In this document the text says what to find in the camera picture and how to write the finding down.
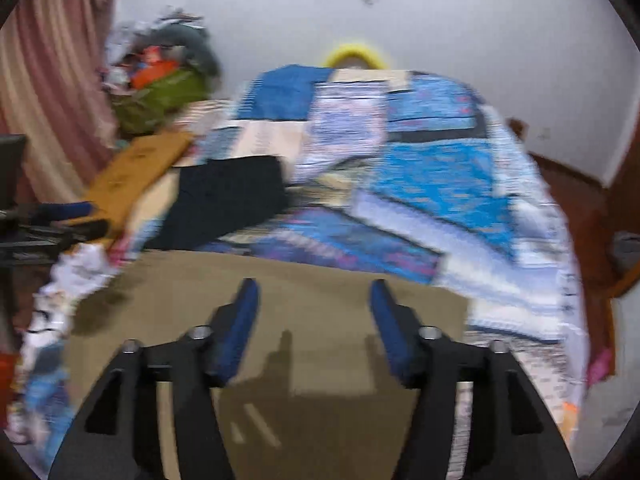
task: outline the black cloth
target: black cloth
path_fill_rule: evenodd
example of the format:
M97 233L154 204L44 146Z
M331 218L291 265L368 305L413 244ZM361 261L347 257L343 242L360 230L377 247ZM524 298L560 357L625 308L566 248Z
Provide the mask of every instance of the black cloth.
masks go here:
M216 238L258 225L287 207L275 156L208 160L180 170L178 197L147 249L195 250Z

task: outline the pink curtain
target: pink curtain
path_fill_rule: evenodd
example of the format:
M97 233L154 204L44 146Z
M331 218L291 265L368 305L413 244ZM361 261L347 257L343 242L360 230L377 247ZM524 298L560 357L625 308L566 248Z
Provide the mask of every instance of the pink curtain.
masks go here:
M0 29L0 134L26 134L18 200L72 202L108 163L100 90L113 0L20 0Z

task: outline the metal screw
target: metal screw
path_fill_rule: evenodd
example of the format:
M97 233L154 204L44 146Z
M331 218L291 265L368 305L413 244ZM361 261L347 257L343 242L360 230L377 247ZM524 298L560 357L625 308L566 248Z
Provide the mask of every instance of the metal screw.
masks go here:
M194 326L189 330L191 339L205 339L211 334L211 327L207 325Z
M127 339L123 344L122 344L122 351L125 354L133 354L135 352L138 351L138 349L140 348L140 341L137 341L136 339Z
M421 326L418 330L418 335L422 339L440 339L442 337L442 330L436 326Z
M489 343L489 348L494 354L508 354L509 343L501 339L494 339Z

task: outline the baseboard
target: baseboard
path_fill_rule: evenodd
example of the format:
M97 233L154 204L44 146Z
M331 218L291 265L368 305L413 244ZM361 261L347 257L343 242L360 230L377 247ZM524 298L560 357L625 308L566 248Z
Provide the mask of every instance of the baseboard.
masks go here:
M599 181L594 176L587 175L580 170L576 170L575 168L566 166L562 162L558 162L557 160L553 160L552 158L546 158L546 156L537 155L535 153L529 153L529 155L533 157L540 168L547 168L549 170L558 171L559 173L570 175L577 180L588 184L589 186L596 187L597 189L604 189L601 181Z

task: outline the bed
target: bed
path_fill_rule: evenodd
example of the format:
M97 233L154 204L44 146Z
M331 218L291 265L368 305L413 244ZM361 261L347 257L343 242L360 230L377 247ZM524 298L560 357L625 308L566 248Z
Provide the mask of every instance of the bed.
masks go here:
M535 162L472 88L428 73L290 65L174 126L196 135L193 149L140 197L112 269L154 247L184 191L180 166L277 156L289 206L188 249L383 272L468 298L465 341L507 340L570 441L588 358L572 240ZM452 478L470 396L461 384Z

